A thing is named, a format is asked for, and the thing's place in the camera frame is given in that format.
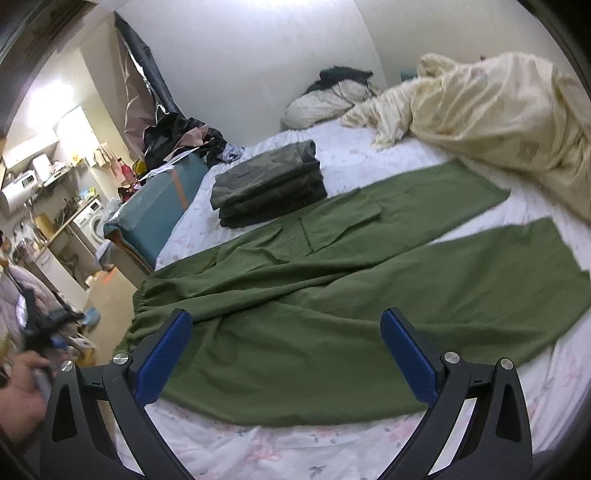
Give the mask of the person's left hand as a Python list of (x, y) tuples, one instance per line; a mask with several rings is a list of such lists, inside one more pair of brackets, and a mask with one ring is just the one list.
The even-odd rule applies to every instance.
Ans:
[(1, 429), (15, 445), (23, 443), (45, 417), (46, 401), (35, 383), (35, 371), (48, 364), (34, 351), (14, 357), (10, 379), (1, 390)]

